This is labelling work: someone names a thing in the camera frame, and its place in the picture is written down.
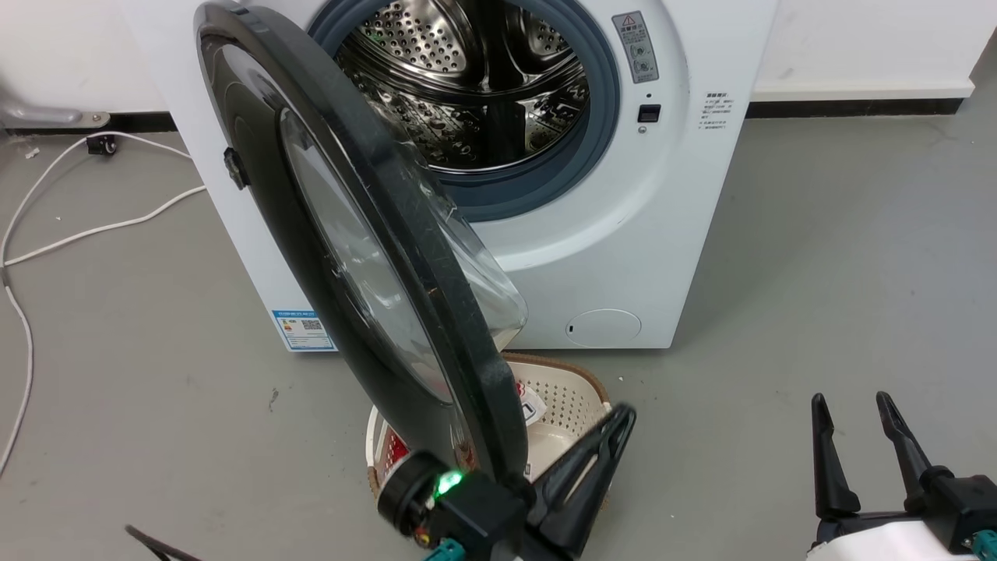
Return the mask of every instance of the teal connector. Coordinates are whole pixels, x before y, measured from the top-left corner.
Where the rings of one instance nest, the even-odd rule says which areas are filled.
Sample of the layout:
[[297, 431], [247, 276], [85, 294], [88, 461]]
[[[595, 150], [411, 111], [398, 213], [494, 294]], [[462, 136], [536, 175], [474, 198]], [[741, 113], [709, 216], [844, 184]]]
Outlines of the teal connector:
[[464, 547], [452, 539], [445, 539], [424, 561], [464, 561]]
[[973, 553], [980, 561], [997, 561], [997, 532], [982, 530], [973, 536]]

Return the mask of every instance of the gray floor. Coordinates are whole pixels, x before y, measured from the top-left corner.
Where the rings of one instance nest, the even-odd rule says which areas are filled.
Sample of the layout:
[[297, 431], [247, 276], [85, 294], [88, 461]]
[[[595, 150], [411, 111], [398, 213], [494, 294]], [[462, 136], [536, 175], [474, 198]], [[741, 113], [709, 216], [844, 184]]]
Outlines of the gray floor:
[[[995, 54], [955, 117], [749, 122], [674, 348], [556, 353], [640, 412], [586, 559], [802, 559], [815, 391], [867, 509], [903, 496], [878, 389], [932, 459], [997, 475]], [[0, 150], [0, 224], [69, 142]], [[135, 142], [78, 151], [10, 255], [195, 185]], [[10, 276], [37, 377], [0, 479], [0, 557], [152, 559], [133, 523], [205, 561], [419, 558], [373, 508], [369, 400], [338, 357], [283, 350], [207, 196]], [[24, 369], [6, 301], [0, 357], [5, 437]]]

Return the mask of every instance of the power cord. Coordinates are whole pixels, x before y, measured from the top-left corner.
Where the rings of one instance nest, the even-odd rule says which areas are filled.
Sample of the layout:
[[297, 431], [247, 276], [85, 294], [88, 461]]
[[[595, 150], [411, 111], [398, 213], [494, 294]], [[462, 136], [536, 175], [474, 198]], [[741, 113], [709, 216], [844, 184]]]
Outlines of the power cord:
[[52, 162], [52, 164], [49, 164], [49, 167], [45, 169], [45, 172], [42, 174], [42, 176], [40, 178], [38, 178], [38, 181], [35, 182], [35, 185], [31, 186], [31, 189], [28, 190], [28, 194], [24, 196], [24, 200], [21, 201], [21, 205], [18, 206], [17, 211], [14, 212], [14, 216], [10, 219], [10, 224], [7, 226], [7, 232], [3, 236], [3, 241], [0, 242], [0, 282], [3, 283], [4, 290], [6, 290], [6, 292], [7, 292], [7, 297], [10, 298], [11, 305], [14, 306], [14, 310], [17, 311], [18, 317], [21, 318], [21, 324], [24, 325], [24, 336], [28, 340], [28, 374], [27, 374], [27, 381], [26, 381], [26, 383], [24, 385], [24, 397], [21, 399], [21, 407], [20, 407], [20, 409], [18, 409], [17, 419], [14, 421], [14, 428], [13, 428], [13, 430], [11, 430], [10, 438], [7, 440], [7, 446], [6, 446], [6, 448], [4, 448], [3, 456], [0, 457], [0, 476], [3, 476], [4, 469], [6, 469], [6, 467], [7, 467], [7, 460], [10, 459], [10, 454], [14, 450], [14, 443], [17, 441], [17, 435], [21, 432], [21, 424], [24, 422], [24, 414], [25, 414], [25, 411], [28, 409], [28, 399], [31, 397], [31, 386], [32, 386], [32, 383], [34, 382], [34, 379], [35, 379], [35, 343], [34, 343], [34, 339], [32, 338], [32, 335], [31, 335], [31, 325], [28, 323], [28, 317], [24, 314], [24, 310], [21, 308], [21, 305], [17, 302], [17, 298], [14, 297], [14, 293], [11, 290], [11, 287], [10, 287], [10, 278], [7, 276], [7, 268], [10, 267], [10, 266], [12, 266], [12, 265], [23, 263], [23, 262], [25, 262], [25, 261], [27, 261], [29, 259], [35, 258], [35, 257], [40, 256], [42, 254], [46, 254], [47, 252], [50, 252], [50, 251], [52, 251], [52, 250], [54, 250], [56, 248], [61, 248], [62, 246], [65, 246], [66, 244], [70, 244], [72, 242], [75, 242], [76, 240], [80, 240], [82, 238], [86, 238], [86, 237], [92, 236], [94, 234], [99, 234], [100, 232], [106, 232], [108, 230], [115, 230], [115, 229], [118, 229], [118, 228], [124, 228], [126, 226], [132, 226], [132, 225], [135, 225], [135, 224], [141, 224], [143, 222], [152, 220], [153, 218], [159, 216], [163, 211], [165, 211], [169, 207], [172, 207], [176, 203], [179, 203], [183, 199], [186, 199], [187, 197], [190, 197], [191, 195], [194, 195], [195, 193], [200, 193], [201, 191], [205, 190], [205, 186], [200, 186], [200, 187], [191, 189], [189, 191], [185, 191], [185, 192], [177, 195], [176, 197], [173, 197], [172, 199], [170, 199], [169, 201], [167, 201], [165, 204], [163, 204], [161, 207], [159, 207], [158, 209], [156, 209], [156, 210], [152, 211], [151, 213], [145, 215], [144, 217], [141, 217], [141, 218], [138, 218], [138, 219], [132, 219], [132, 220], [129, 220], [129, 221], [120, 222], [120, 223], [117, 223], [117, 224], [111, 224], [111, 225], [107, 225], [107, 226], [101, 226], [99, 228], [94, 228], [92, 230], [87, 230], [85, 232], [80, 232], [79, 234], [76, 234], [76, 235], [73, 235], [73, 236], [69, 236], [68, 238], [66, 238], [64, 240], [59, 240], [58, 242], [55, 242], [54, 244], [48, 244], [47, 246], [45, 246], [43, 248], [38, 248], [38, 249], [36, 249], [36, 250], [34, 250], [34, 251], [30, 252], [30, 253], [27, 253], [27, 254], [19, 257], [19, 258], [14, 258], [14, 259], [8, 261], [7, 260], [7, 243], [10, 241], [10, 235], [11, 235], [11, 233], [14, 232], [14, 228], [17, 226], [18, 219], [21, 217], [21, 213], [24, 212], [24, 209], [27, 207], [28, 202], [31, 200], [31, 196], [34, 195], [35, 191], [38, 190], [38, 187], [40, 185], [42, 185], [42, 182], [45, 181], [46, 177], [48, 177], [49, 172], [51, 172], [52, 169], [55, 168], [56, 165], [60, 161], [62, 161], [62, 159], [65, 158], [67, 154], [69, 154], [70, 152], [72, 152], [72, 150], [74, 148], [76, 148], [76, 147], [78, 147], [78, 146], [86, 143], [87, 139], [94, 138], [94, 137], [104, 137], [104, 136], [109, 136], [109, 135], [113, 135], [113, 136], [117, 136], [117, 137], [124, 137], [124, 138], [129, 138], [129, 139], [132, 139], [132, 140], [136, 140], [136, 141], [139, 141], [139, 142], [151, 145], [151, 146], [155, 146], [155, 147], [162, 148], [164, 150], [173, 152], [174, 154], [177, 154], [179, 156], [183, 156], [184, 158], [187, 158], [188, 160], [190, 159], [190, 155], [189, 154], [187, 154], [187, 153], [185, 153], [183, 151], [177, 150], [176, 148], [169, 147], [169, 146], [166, 146], [164, 144], [160, 144], [158, 142], [153, 142], [151, 140], [147, 140], [147, 139], [144, 139], [144, 138], [141, 138], [141, 137], [137, 137], [135, 135], [130, 135], [128, 133], [120, 133], [120, 132], [117, 132], [117, 131], [110, 131], [110, 132], [102, 131], [100, 133], [95, 133], [93, 135], [89, 135], [89, 136], [84, 137], [84, 138], [78, 140], [77, 142], [73, 143], [69, 148], [67, 148], [65, 151], [63, 151], [63, 153], [60, 154], [59, 157], [56, 158]]

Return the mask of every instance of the front-loading washing machine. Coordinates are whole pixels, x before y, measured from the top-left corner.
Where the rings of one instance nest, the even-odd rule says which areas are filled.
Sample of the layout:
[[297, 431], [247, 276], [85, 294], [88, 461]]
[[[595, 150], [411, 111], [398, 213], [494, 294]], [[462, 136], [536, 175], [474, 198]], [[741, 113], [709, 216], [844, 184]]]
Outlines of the front-loading washing machine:
[[[236, 186], [246, 163], [204, 87], [201, 2], [121, 5], [286, 346], [332, 349]], [[244, 5], [306, 31], [405, 131], [525, 299], [510, 347], [671, 345], [777, 0]]]

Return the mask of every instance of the sticker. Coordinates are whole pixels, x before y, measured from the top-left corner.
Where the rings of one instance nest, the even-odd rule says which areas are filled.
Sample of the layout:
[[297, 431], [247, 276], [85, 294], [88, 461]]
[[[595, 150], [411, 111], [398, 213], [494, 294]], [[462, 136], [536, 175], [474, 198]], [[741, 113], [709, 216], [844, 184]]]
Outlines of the sticker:
[[515, 383], [515, 391], [519, 394], [519, 405], [522, 407], [522, 420], [526, 423], [526, 426], [530, 426], [543, 418], [543, 414], [547, 413], [547, 404], [533, 391], [533, 388], [521, 381], [517, 381]]
[[726, 92], [708, 92], [699, 114], [700, 131], [722, 131], [727, 128], [734, 109], [734, 100]]
[[640, 12], [629, 12], [613, 16], [613, 26], [620, 34], [626, 60], [630, 63], [630, 75], [634, 84], [653, 82], [658, 79], [658, 61], [654, 57], [651, 36], [644, 27], [644, 16]]
[[336, 350], [314, 311], [275, 309], [273, 317], [291, 350]]

